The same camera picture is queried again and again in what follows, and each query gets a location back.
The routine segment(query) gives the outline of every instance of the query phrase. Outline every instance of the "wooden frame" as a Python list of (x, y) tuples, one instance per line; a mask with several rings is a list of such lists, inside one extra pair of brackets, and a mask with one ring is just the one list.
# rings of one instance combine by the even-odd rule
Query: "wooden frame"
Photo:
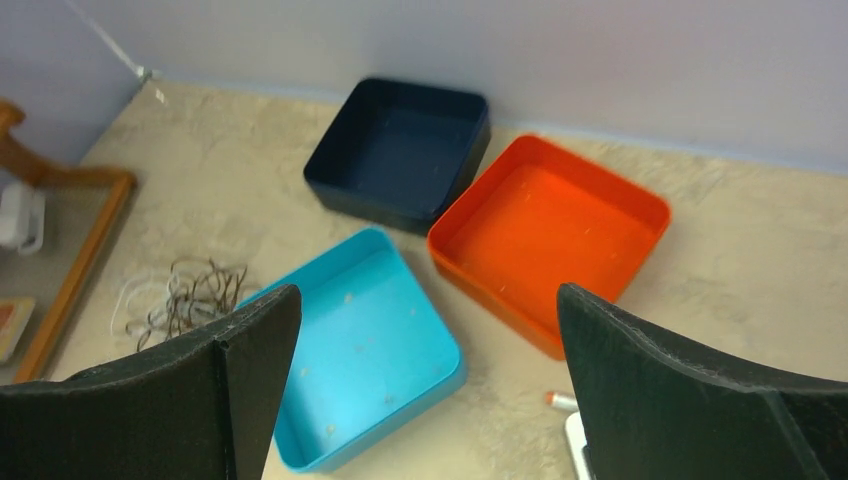
[(11, 102), (0, 98), (0, 168), (36, 188), (104, 187), (109, 197), (97, 216), (82, 248), (47, 310), (32, 342), (26, 346), (15, 383), (38, 378), (44, 371), (73, 307), (82, 294), (89, 271), (112, 226), (118, 220), (135, 186), (135, 175), (116, 167), (67, 167), (41, 157), (18, 143), (10, 129), (25, 118)]

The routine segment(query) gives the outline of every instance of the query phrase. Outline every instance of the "plastic bin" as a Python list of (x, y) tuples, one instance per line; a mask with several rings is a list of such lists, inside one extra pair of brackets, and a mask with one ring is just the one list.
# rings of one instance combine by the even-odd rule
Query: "plastic bin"
[(268, 289), (284, 283), (303, 295), (274, 428), (292, 471), (335, 470), (465, 383), (456, 340), (381, 230), (357, 233)]
[(659, 196), (537, 137), (515, 140), (433, 225), (438, 271), (564, 359), (557, 289), (614, 302), (671, 220)]
[(304, 178), (329, 209), (423, 235), (471, 184), (490, 138), (480, 95), (366, 79)]

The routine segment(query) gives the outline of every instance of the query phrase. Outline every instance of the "marble surface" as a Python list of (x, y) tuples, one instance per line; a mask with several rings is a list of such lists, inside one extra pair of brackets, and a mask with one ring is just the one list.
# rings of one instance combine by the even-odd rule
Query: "marble surface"
[[(85, 159), (133, 169), (140, 189), (51, 378), (133, 351), (132, 340), (110, 336), (109, 321), (139, 272), (192, 253), (248, 262), (252, 280), (267, 284), (363, 227), (324, 210), (301, 177), (337, 109), (147, 84)], [(484, 164), (519, 133), (496, 128)], [(747, 359), (848, 380), (848, 178), (552, 140), (672, 204), (671, 227), (619, 305)], [(571, 390), (566, 364), (439, 277), (422, 238), (390, 233), (464, 349), (470, 378), (333, 478), (574, 478), (564, 415), (542, 404), (546, 390)], [(264, 478), (296, 477), (310, 478), (289, 473), (272, 445)]]

